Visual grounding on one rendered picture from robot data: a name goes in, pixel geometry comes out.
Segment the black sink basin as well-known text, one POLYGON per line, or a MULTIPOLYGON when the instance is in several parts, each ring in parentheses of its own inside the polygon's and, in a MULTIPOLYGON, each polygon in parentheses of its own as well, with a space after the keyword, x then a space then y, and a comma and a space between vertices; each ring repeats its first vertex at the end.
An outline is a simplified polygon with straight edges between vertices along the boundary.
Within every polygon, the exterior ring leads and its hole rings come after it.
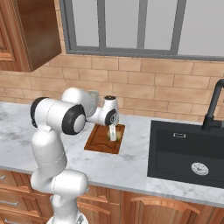
POLYGON ((153 121, 147 175, 224 189, 224 128, 204 131, 198 124, 153 121), (192 163, 209 169, 206 176, 192 171, 192 163))

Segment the wooden cupboard door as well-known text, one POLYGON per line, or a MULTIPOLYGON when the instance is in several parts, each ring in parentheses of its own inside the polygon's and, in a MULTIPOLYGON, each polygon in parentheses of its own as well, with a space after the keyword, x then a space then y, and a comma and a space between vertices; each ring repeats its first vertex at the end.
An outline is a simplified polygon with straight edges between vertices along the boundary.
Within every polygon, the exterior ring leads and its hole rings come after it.
POLYGON ((134 192, 121 192, 121 224, 224 224, 224 208, 184 202, 200 210, 197 214, 189 209, 180 212, 165 206, 145 205, 132 202, 137 197, 156 197, 134 192))
POLYGON ((120 224, 120 191, 94 185, 90 185, 88 188, 89 191, 82 196, 91 196, 95 199, 103 198, 105 200, 104 203, 95 202, 94 204, 110 211, 110 215, 106 215, 104 213, 93 212, 85 208, 79 208, 80 211, 86 216, 88 224, 120 224))

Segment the wooden wall cupboard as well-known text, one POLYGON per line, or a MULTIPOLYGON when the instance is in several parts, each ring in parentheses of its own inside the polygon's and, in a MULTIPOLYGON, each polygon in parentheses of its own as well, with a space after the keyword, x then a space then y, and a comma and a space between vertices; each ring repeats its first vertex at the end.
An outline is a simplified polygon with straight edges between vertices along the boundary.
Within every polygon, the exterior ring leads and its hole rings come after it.
POLYGON ((0 0, 0 71, 32 72, 60 53, 54 0, 0 0))

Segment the brown wooden cutting board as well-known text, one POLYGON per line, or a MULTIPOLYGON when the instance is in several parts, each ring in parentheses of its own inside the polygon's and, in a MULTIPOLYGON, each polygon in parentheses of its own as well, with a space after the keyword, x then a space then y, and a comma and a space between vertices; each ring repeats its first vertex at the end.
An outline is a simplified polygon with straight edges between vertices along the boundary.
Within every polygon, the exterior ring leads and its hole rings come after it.
POLYGON ((109 127, 96 124, 86 142, 84 149, 88 151, 118 154, 123 139, 125 126, 123 124, 117 124, 115 129, 116 131, 122 132, 122 138, 118 142, 111 142, 107 139, 109 127))

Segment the grey framed window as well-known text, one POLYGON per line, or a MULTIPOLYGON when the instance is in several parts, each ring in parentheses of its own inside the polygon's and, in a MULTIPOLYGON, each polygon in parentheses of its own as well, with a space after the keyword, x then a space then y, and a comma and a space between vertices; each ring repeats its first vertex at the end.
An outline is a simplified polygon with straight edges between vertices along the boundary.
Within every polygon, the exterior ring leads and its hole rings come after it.
POLYGON ((66 52, 224 61, 224 0, 59 0, 66 52))

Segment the wooden drawer front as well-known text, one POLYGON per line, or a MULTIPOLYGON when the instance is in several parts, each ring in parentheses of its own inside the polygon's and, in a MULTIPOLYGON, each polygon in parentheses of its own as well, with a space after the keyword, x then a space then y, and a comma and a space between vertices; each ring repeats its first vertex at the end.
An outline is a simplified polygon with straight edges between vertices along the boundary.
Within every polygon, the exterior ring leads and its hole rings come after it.
POLYGON ((16 171, 0 170, 0 176, 3 175, 5 175, 6 178, 0 179, 1 188, 20 191, 23 193, 32 192, 29 175, 16 171))
POLYGON ((0 200, 17 202, 18 206, 11 206, 0 203, 0 206, 17 209, 23 212, 34 211, 38 217, 50 218, 53 215, 49 197, 36 193, 21 193, 0 190, 0 200))
POLYGON ((0 211, 0 221, 3 224, 8 224, 4 222, 4 219, 8 221, 18 222, 19 224, 46 224, 44 220, 34 220, 33 218, 25 217, 24 215, 15 214, 15 213, 6 213, 0 211))

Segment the black tap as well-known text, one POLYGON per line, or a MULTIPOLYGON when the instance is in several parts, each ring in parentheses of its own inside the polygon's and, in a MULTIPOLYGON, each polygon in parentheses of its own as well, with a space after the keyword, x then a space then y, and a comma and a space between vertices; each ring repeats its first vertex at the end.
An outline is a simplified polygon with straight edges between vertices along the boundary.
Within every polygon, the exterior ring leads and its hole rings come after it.
POLYGON ((214 111, 216 109, 217 102, 219 100, 222 88, 224 88, 224 79, 218 80, 215 85, 212 100, 210 101, 208 111, 205 115, 205 118, 201 127, 201 129, 204 131, 209 131, 211 128, 224 128, 224 121, 219 121, 214 119, 214 111))

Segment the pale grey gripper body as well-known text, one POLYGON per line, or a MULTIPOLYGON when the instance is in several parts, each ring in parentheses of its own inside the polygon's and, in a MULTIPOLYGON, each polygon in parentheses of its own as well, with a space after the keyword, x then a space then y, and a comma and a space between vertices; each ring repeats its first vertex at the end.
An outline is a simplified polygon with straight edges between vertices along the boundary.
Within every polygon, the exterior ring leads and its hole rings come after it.
POLYGON ((109 139, 110 141, 116 141, 116 126, 114 124, 109 125, 109 139))

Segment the silver sink drain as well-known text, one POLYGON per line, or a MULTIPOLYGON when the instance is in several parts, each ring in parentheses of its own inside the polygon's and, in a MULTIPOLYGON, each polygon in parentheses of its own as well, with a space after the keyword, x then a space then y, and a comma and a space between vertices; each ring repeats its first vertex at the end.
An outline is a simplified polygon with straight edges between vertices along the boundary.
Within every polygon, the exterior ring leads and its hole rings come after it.
POLYGON ((200 176, 206 176, 209 173, 209 169, 205 164, 202 163, 192 163, 192 171, 200 176))

